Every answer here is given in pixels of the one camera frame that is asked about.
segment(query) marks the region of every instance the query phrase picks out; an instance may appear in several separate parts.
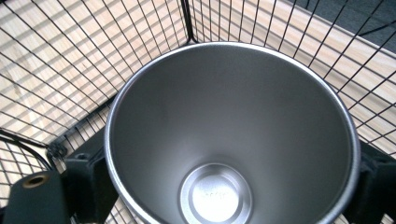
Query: wire mesh panel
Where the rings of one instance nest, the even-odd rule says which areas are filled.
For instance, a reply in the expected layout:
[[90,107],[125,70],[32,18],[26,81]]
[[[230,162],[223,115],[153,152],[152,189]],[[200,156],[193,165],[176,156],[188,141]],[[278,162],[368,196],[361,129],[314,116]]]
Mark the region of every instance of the wire mesh panel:
[[10,142],[6,139],[0,141],[0,207],[7,205],[10,187],[15,182],[27,175],[47,170],[37,157]]
[[[70,153],[104,127],[109,103],[128,78],[191,37],[251,43],[305,64],[344,101],[361,139],[396,158],[393,6],[390,0],[364,7],[352,0],[6,1],[1,131],[38,147],[61,139]],[[0,206],[15,181],[46,169],[8,140],[0,141]],[[139,221],[117,201],[106,222]]]
[[[396,152],[396,28],[375,39],[360,34],[389,4],[377,1],[368,14],[353,21],[351,33],[338,25],[350,17],[356,3],[314,1],[311,11],[299,7],[304,1],[201,1],[191,0],[193,36],[198,42],[237,41],[280,51],[305,64],[338,93],[352,115],[362,140],[395,157]],[[332,10],[326,21],[317,16]],[[396,11],[387,14],[396,19]]]
[[49,143],[187,41],[178,1],[0,5],[1,127]]

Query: floor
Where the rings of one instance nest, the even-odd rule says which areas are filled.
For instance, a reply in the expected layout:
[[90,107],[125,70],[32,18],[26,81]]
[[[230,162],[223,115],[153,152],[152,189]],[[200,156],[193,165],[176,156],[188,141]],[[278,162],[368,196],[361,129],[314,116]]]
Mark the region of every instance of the floor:
[[[381,46],[396,31],[396,1],[394,0],[297,0],[296,5],[314,11],[320,17],[333,22],[345,6],[336,24],[353,34]],[[396,52],[396,37],[384,46]]]

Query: stainless steel tumbler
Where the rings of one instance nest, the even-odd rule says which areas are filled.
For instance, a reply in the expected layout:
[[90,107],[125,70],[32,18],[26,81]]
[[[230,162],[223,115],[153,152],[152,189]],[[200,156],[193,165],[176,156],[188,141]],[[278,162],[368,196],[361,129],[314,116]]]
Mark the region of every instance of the stainless steel tumbler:
[[121,198],[149,223],[328,223],[351,197],[360,147],[311,70],[270,49],[207,43],[125,84],[106,159]]

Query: black post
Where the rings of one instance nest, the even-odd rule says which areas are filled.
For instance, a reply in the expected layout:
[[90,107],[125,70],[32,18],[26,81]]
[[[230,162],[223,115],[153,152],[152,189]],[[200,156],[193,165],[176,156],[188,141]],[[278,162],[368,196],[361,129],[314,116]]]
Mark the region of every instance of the black post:
[[183,8],[183,16],[187,26],[187,35],[188,35],[187,44],[189,44],[191,40],[194,43],[198,43],[198,40],[195,39],[194,32],[192,30],[189,0],[181,0],[181,7]]

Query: black wire grid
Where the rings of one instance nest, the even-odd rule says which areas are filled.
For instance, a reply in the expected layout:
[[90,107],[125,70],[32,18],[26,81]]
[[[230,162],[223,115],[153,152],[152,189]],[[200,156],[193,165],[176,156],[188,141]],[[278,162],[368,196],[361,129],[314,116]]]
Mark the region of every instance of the black wire grid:
[[[71,153],[103,128],[115,94],[139,68],[193,42],[250,43],[305,64],[339,94],[361,140],[396,157],[396,4],[331,2],[4,2],[0,206],[17,180],[55,168],[42,159],[51,143]],[[120,200],[107,219],[136,221]]]

